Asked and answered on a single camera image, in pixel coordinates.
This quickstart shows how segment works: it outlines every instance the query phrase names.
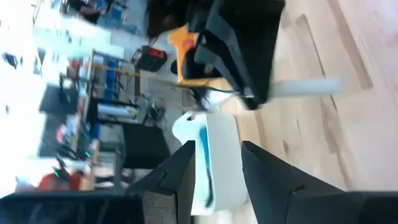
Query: yellow object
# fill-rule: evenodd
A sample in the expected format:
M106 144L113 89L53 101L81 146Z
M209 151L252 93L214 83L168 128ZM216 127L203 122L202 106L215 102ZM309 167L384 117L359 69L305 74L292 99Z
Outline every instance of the yellow object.
M196 38L197 34L188 33L188 30L185 26L172 30L169 34L169 43L174 45L177 52L178 85L203 86L209 81L207 78L199 80L184 80L182 77L182 63L184 56L189 49L187 48L186 43L189 41L195 42Z

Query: wooden floor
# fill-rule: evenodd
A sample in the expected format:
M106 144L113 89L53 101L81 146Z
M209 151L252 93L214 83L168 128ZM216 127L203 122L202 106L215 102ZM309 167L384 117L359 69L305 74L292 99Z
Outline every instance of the wooden floor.
M229 101L242 141L341 189L398 190L398 1L287 0L274 68L276 80L340 77L344 90L258 111ZM257 221L248 202L198 223Z

